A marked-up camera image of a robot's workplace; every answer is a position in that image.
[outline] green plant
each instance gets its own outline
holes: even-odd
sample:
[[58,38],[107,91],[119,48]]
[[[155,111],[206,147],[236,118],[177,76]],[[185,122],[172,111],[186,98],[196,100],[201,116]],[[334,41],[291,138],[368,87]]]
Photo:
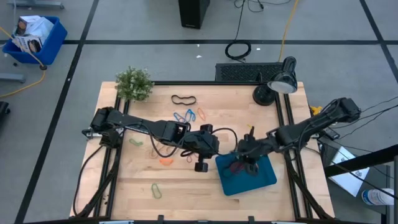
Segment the green plant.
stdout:
[[145,70],[129,68],[116,75],[116,89],[121,98],[125,100],[144,101],[152,93],[154,83],[150,81]]

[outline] black lamp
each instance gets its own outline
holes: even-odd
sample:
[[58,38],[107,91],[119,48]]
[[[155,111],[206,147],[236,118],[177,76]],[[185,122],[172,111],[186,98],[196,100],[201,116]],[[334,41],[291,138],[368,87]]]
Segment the black lamp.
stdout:
[[294,93],[297,91],[297,79],[294,68],[296,67],[296,58],[287,57],[282,64],[282,71],[276,73],[271,81],[268,82],[268,87],[278,93]]
[[294,93],[297,91],[297,80],[294,68],[296,66],[296,59],[294,57],[285,58],[282,64],[282,71],[276,73],[267,84],[262,82],[261,73],[260,83],[253,91],[254,101],[261,106],[271,105],[278,93]]

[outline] blue rubber band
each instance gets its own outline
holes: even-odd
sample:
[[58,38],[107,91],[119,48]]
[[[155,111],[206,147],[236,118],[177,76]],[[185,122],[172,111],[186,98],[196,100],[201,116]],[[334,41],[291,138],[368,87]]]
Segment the blue rubber band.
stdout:
[[188,109],[187,112],[185,113],[185,120],[187,122],[190,122],[191,120],[195,121],[196,119],[197,119],[197,117],[196,117],[195,113],[191,109]]
[[183,122],[184,122],[184,123],[187,122],[187,120],[186,120],[183,116],[179,115],[177,112],[174,112],[173,115],[174,115],[174,118],[175,118],[178,122],[181,122],[180,119],[183,119]]

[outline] lamp shade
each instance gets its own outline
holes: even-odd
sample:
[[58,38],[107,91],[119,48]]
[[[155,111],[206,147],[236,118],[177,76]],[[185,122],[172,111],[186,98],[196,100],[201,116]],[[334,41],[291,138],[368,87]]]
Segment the lamp shade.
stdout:
[[297,91],[297,79],[294,68],[296,66],[296,59],[294,57],[285,58],[282,64],[282,71],[276,73],[271,81],[268,82],[268,87],[278,93],[294,93]]

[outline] wooden tabletop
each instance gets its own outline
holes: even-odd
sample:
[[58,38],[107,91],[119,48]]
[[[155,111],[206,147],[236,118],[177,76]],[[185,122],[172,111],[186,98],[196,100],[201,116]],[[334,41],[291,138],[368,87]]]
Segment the wooden tabletop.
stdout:
[[[97,108],[113,106],[116,98],[114,82],[103,82],[98,97]],[[199,129],[202,124],[212,124],[214,129],[229,127],[236,131],[238,138],[249,132],[249,126],[255,126],[255,137],[264,138],[265,133],[279,126],[275,103],[270,106],[259,106],[253,102],[252,92],[255,86],[200,86],[172,85],[155,86],[153,93],[145,103],[131,103],[129,115],[157,121],[175,120],[174,112],[185,114],[192,109],[197,114],[201,108],[206,114],[206,121],[198,115],[191,122],[192,130]],[[191,106],[175,105],[171,95],[190,96],[197,98]],[[298,84],[298,91],[290,95],[290,103],[296,123],[310,117],[307,98],[303,83]],[[234,148],[233,134],[228,131],[215,133],[220,140],[220,153],[227,153]],[[135,146],[129,142],[142,141],[144,144]],[[100,139],[88,141],[84,160],[98,148]],[[308,144],[317,148],[316,142]],[[121,163],[119,166],[116,193],[113,202],[112,219],[115,220],[156,220],[164,215],[165,220],[247,220],[254,216],[261,220],[294,220],[292,199],[289,189],[285,161],[281,154],[270,153],[272,167],[277,183],[261,189],[226,196],[221,188],[215,157],[206,160],[208,172],[200,173],[193,170],[196,157],[188,163],[186,157],[180,157],[180,151],[172,156],[170,166],[162,165],[158,158],[151,158],[152,145],[149,136],[133,131],[126,131]],[[98,188],[104,158],[103,149],[86,166],[83,172],[76,209],[81,211]],[[325,211],[334,216],[328,186],[323,173],[320,156],[309,150],[302,150],[302,160],[307,178],[307,186],[317,202]],[[162,192],[161,199],[152,196],[151,185],[156,183]],[[302,195],[298,190],[301,214],[305,211]],[[102,199],[101,214],[105,214],[108,193]]]

